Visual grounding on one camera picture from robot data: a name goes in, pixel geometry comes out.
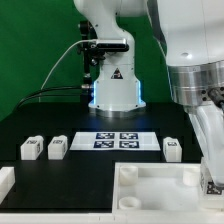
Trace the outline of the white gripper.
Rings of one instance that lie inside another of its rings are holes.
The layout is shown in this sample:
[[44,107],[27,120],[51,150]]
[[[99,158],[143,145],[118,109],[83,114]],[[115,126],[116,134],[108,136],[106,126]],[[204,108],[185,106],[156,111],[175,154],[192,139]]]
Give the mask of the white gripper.
[[214,183],[224,185],[224,112],[211,103],[188,115]]

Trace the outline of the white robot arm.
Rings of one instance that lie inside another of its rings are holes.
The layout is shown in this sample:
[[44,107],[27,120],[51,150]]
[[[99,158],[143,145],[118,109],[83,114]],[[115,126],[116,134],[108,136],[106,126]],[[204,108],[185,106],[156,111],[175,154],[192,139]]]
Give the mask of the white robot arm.
[[189,114],[212,180],[223,186],[224,0],[73,1],[96,31],[93,49],[105,54],[90,110],[112,116],[145,106],[134,74],[134,39],[116,18],[146,14],[167,46],[172,99]]

